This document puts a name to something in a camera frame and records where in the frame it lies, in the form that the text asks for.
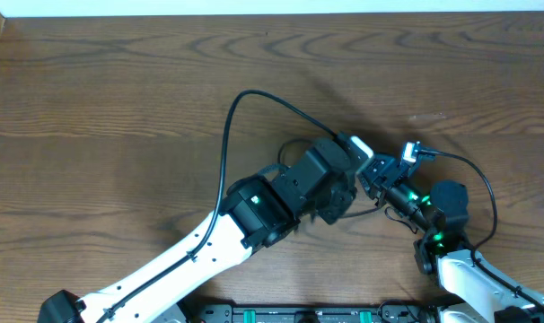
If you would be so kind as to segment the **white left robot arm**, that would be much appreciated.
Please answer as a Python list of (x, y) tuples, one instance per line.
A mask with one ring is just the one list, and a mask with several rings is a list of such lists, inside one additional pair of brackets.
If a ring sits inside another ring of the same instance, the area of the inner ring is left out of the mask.
[(40, 306), (39, 323), (152, 322), (201, 284), (289, 235), (305, 214), (334, 223), (355, 199), (355, 179), (298, 174), (240, 179), (218, 209), (133, 274), (78, 297), (62, 290)]

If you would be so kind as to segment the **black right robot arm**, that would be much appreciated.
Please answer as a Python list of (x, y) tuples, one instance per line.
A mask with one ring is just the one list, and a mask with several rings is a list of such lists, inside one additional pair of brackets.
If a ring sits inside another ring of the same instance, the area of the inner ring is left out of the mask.
[(438, 181), (420, 193), (409, 179), (424, 160), (439, 152), (418, 148), (397, 159), (375, 155), (359, 174), (367, 196), (398, 213), (398, 222), (422, 234), (414, 243), (415, 260), (424, 275), (461, 303), (436, 308), (441, 322), (544, 322), (544, 294), (525, 288), (492, 266), (480, 253), (481, 243), (471, 243), (465, 232), (469, 221), (469, 196), (464, 185)]

